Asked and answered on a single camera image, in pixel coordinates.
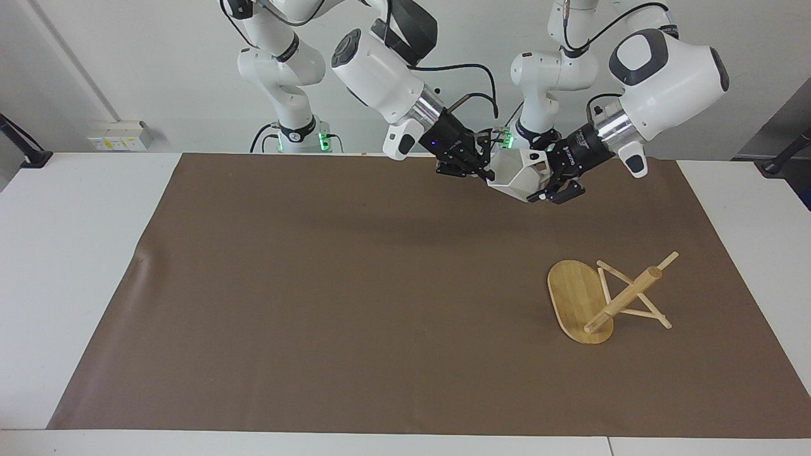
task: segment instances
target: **green led light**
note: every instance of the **green led light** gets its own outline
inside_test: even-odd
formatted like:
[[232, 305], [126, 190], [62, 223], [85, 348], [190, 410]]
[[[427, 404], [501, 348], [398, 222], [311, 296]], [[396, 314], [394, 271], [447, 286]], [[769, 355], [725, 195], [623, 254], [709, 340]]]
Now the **green led light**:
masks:
[[321, 140], [321, 150], [327, 152], [329, 150], [329, 139], [324, 133], [318, 134], [318, 139]]
[[513, 148], [513, 143], [515, 142], [515, 138], [513, 137], [512, 133], [507, 133], [507, 137], [504, 138], [504, 148]]

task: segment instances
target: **brown mat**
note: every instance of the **brown mat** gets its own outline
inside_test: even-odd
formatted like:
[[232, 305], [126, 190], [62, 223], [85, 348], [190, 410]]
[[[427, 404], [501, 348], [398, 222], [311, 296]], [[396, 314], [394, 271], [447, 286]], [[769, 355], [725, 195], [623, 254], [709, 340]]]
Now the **brown mat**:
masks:
[[[185, 155], [49, 428], [811, 437], [676, 163], [585, 184], [530, 205], [427, 159]], [[635, 274], [674, 250], [648, 294], [673, 330], [560, 330], [557, 261]]]

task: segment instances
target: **white wall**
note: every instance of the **white wall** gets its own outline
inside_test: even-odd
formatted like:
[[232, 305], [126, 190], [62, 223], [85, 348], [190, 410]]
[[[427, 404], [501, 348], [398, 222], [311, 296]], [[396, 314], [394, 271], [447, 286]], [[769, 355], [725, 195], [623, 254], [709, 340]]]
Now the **white wall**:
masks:
[[[114, 112], [121, 118], [144, 120], [158, 132], [158, 151], [243, 151], [257, 128], [275, 118], [270, 104], [237, 73], [236, 55], [244, 43], [222, 16], [217, 0], [4, 0], [0, 15], [13, 9], [10, 4], [29, 2], [41, 6]], [[607, 0], [603, 3], [598, 14], [601, 24], [613, 12]], [[482, 62], [493, 68], [501, 122], [506, 120], [521, 100], [508, 75], [514, 56], [556, 48], [546, 34], [551, 0], [422, 0], [421, 4], [440, 23], [439, 45], [423, 64]], [[649, 150], [665, 157], [727, 159], [811, 76], [807, 53], [811, 6], [808, 0], [673, 0], [671, 5], [685, 41], [719, 50], [730, 71], [732, 89], [704, 114], [662, 134]], [[350, 0], [298, 32], [328, 58], [344, 34], [368, 28], [375, 17], [371, 9]], [[7, 17], [0, 21], [4, 79], [5, 72], [15, 73], [11, 85], [24, 86], [38, 67], [53, 63], [54, 52], [30, 52], [36, 43], [28, 41], [25, 30], [17, 29], [25, 24], [11, 30]], [[601, 60], [607, 61], [625, 34], [618, 25], [595, 45]], [[6, 68], [6, 53], [14, 58], [11, 69]], [[33, 79], [45, 82], [33, 92], [10, 97], [4, 87], [0, 108], [30, 122], [41, 142], [53, 144], [46, 147], [83, 148], [84, 132], [75, 126], [87, 122], [98, 102], [94, 102], [96, 108], [84, 102], [90, 105], [86, 109], [76, 100], [82, 90], [41, 87], [48, 82], [65, 84], [70, 78], [59, 71], [37, 76]], [[447, 102], [465, 92], [487, 90], [486, 77], [475, 70], [423, 76], [443, 89]], [[613, 90], [616, 84], [604, 64], [595, 88], [559, 95], [564, 108], [558, 128], [568, 133], [581, 125], [586, 99]], [[315, 112], [343, 136], [349, 150], [380, 150], [385, 131], [382, 119], [357, 103], [331, 71], [320, 86], [307, 91]], [[45, 116], [44, 111], [56, 114]], [[457, 114], [470, 128], [479, 129], [493, 124], [487, 118], [489, 112], [484, 101], [473, 100]], [[58, 134], [49, 131], [51, 125]]]

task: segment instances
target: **black cable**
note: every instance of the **black cable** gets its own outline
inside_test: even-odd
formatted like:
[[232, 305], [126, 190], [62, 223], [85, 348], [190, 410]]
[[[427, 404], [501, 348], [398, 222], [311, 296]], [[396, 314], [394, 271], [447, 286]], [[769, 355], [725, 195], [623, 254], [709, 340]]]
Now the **black cable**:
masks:
[[599, 95], [593, 96], [587, 103], [586, 103], [586, 118], [589, 119], [589, 123], [594, 121], [594, 117], [591, 113], [591, 103], [599, 100], [600, 98], [604, 97], [622, 97], [621, 93], [600, 93]]
[[253, 142], [251, 143], [251, 150], [250, 150], [250, 151], [248, 151], [248, 153], [253, 153], [253, 149], [256, 147], [256, 143], [258, 143], [258, 142], [259, 142], [259, 137], [260, 137], [260, 136], [262, 136], [262, 133], [264, 133], [264, 132], [265, 132], [267, 129], [269, 129], [269, 128], [273, 128], [273, 124], [272, 124], [272, 123], [269, 123], [268, 125], [265, 125], [264, 127], [261, 127], [261, 128], [259, 129], [259, 132], [257, 132], [257, 133], [256, 133], [256, 136], [254, 137], [254, 140], [253, 140]]
[[273, 15], [273, 17], [275, 17], [276, 19], [279, 19], [283, 24], [287, 24], [290, 27], [301, 27], [303, 25], [309, 24], [310, 21], [313, 20], [316, 15], [318, 15], [318, 12], [321, 11], [321, 7], [324, 6], [324, 2], [326, 2], [326, 1], [327, 0], [321, 0], [321, 3], [319, 3], [318, 6], [315, 8], [315, 11], [313, 11], [312, 14], [310, 15], [310, 17], [308, 17], [307, 20], [305, 20], [304, 22], [290, 22], [289, 20], [279, 16], [274, 10], [272, 10], [272, 9], [268, 8], [267, 6], [265, 6], [263, 2], [260, 2], [260, 6], [263, 7], [264, 9], [268, 10], [270, 12], [270, 14]]
[[345, 153], [345, 152], [344, 152], [344, 141], [341, 139], [341, 137], [340, 137], [340, 136], [335, 135], [335, 134], [333, 134], [333, 133], [330, 133], [329, 135], [327, 135], [327, 137], [328, 137], [328, 138], [338, 138], [338, 144], [340, 144], [340, 145], [341, 145], [341, 153]]
[[572, 50], [574, 52], [585, 51], [586, 49], [589, 48], [589, 46], [592, 43], [597, 41], [598, 38], [600, 38], [611, 27], [614, 27], [615, 25], [617, 25], [617, 23], [620, 22], [622, 19], [625, 19], [626, 17], [628, 17], [632, 13], [635, 13], [635, 12], [641, 10], [642, 8], [647, 8], [649, 6], [659, 6], [665, 11], [670, 11], [670, 8], [668, 8], [667, 5], [665, 5], [664, 3], [660, 3], [660, 2], [642, 3], [641, 5], [635, 6], [635, 7], [631, 8], [630, 10], [626, 11], [625, 13], [622, 13], [619, 17], [617, 17], [616, 19], [611, 21], [611, 23], [609, 25], [605, 26], [605, 28], [603, 28], [603, 30], [600, 30], [599, 33], [597, 33], [593, 37], [589, 38], [584, 45], [582, 45], [580, 47], [577, 47], [577, 48], [572, 46], [571, 43], [569, 43], [569, 19], [568, 18], [564, 19], [564, 21], [563, 21], [563, 37], [564, 37], [564, 40], [566, 41], [566, 45], [569, 47], [570, 50]]
[[489, 101], [490, 104], [493, 105], [493, 118], [499, 117], [499, 108], [496, 105], [496, 100], [493, 100], [493, 97], [487, 95], [486, 93], [481, 92], [466, 93], [465, 96], [457, 100], [456, 103], [453, 103], [451, 107], [448, 108], [448, 112], [452, 113], [453, 111], [457, 110], [459, 106], [464, 105], [470, 98], [484, 98], [485, 100]]
[[237, 23], [234, 22], [234, 18], [231, 17], [230, 14], [228, 14], [228, 11], [225, 10], [225, 0], [220, 0], [220, 9], [222, 10], [222, 14], [224, 14], [225, 17], [228, 18], [228, 21], [231, 22], [231, 25], [234, 26], [234, 29], [237, 31], [237, 33], [239, 33], [239, 36], [241, 36], [250, 47], [252, 47], [253, 49], [258, 49], [259, 47], [251, 43], [251, 40], [248, 40], [248, 37], [245, 36], [245, 33], [242, 33], [242, 30], [237, 26]]
[[25, 131], [21, 126], [14, 123], [10, 118], [6, 117], [5, 115], [2, 114], [0, 115], [6, 120], [6, 122], [8, 122], [9, 125], [11, 125], [12, 128], [17, 130], [17, 132], [20, 135], [25, 136], [27, 140], [31, 141], [35, 146], [37, 146], [40, 149], [40, 152], [45, 151], [45, 149], [42, 146], [40, 146], [40, 143], [36, 142], [36, 140], [31, 135], [29, 135], [28, 132]]
[[264, 142], [267, 141], [269, 138], [276, 138], [278, 140], [279, 135], [275, 135], [275, 134], [274, 135], [267, 135], [267, 136], [264, 137], [264, 139], [262, 139], [262, 153], [264, 153]]
[[392, 27], [392, 0], [386, 2], [386, 29], [383, 31], [383, 45], [388, 48], [388, 30]]
[[521, 104], [518, 105], [518, 107], [513, 112], [513, 115], [509, 116], [509, 119], [507, 119], [507, 123], [504, 124], [505, 127], [509, 127], [509, 123], [513, 121], [513, 119], [515, 118], [515, 114], [518, 114], [518, 111], [520, 111], [521, 107], [523, 107], [523, 106], [524, 106], [524, 102], [522, 101]]
[[494, 114], [496, 118], [499, 117], [499, 106], [498, 101], [496, 101], [496, 78], [493, 77], [493, 72], [490, 71], [490, 68], [487, 68], [481, 63], [462, 63], [459, 65], [447, 65], [446, 67], [408, 67], [408, 68], [409, 70], [413, 71], [447, 71], [447, 70], [458, 70], [460, 68], [478, 68], [480, 70], [484, 70], [484, 72], [487, 73], [487, 77], [490, 78], [490, 89], [492, 91]]
[[811, 128], [788, 145], [777, 157], [757, 164], [757, 167], [769, 174], [777, 174], [799, 151], [811, 146]]

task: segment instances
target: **wooden stand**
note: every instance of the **wooden stand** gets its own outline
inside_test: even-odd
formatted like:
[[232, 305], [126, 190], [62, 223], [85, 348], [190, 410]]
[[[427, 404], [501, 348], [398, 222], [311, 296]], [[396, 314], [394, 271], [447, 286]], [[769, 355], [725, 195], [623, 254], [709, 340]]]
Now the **wooden stand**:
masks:
[[[645, 291], [662, 278], [662, 271], [678, 256], [678, 252], [673, 252], [659, 266], [639, 274], [636, 280], [602, 261], [597, 262], [597, 273], [579, 261], [561, 261], [552, 267], [548, 277], [552, 305], [560, 327], [570, 338], [583, 344], [608, 340], [614, 330], [614, 317], [620, 313], [656, 319], [665, 328], [672, 328], [665, 315], [645, 296]], [[608, 291], [606, 271], [628, 284], [615, 298]], [[627, 308], [636, 298], [649, 312]]]
[[[608, 305], [600, 311], [597, 315], [594, 316], [586, 326], [583, 328], [588, 334], [591, 334], [600, 326], [605, 325], [610, 319], [614, 318], [618, 313], [624, 313], [628, 315], [634, 316], [644, 316], [645, 318], [654, 318], [659, 320], [667, 329], [673, 327], [670, 324], [670, 321], [667, 320], [664, 314], [662, 314], [656, 306], [645, 296], [645, 291], [650, 288], [651, 285], [655, 284], [660, 278], [662, 278], [662, 271], [666, 267], [670, 265], [676, 258], [679, 257], [679, 252], [673, 252], [670, 254], [668, 258], [665, 258], [659, 266], [651, 266], [648, 269], [645, 269], [644, 272], [639, 274], [636, 280], [631, 280], [628, 276], [621, 273], [620, 271], [612, 268], [611, 266], [607, 265], [602, 261], [597, 262], [597, 274], [600, 276], [600, 282], [603, 284], [603, 294], [605, 295], [606, 302]], [[611, 295], [608, 293], [608, 284], [606, 283], [606, 275], [605, 271], [608, 271], [614, 277], [619, 278], [621, 281], [628, 284], [628, 286], [622, 290], [614, 299], [611, 299]], [[643, 312], [633, 309], [626, 309], [631, 302], [633, 302], [636, 298], [639, 298], [642, 303], [645, 304], [645, 307], [650, 310], [650, 312]]]

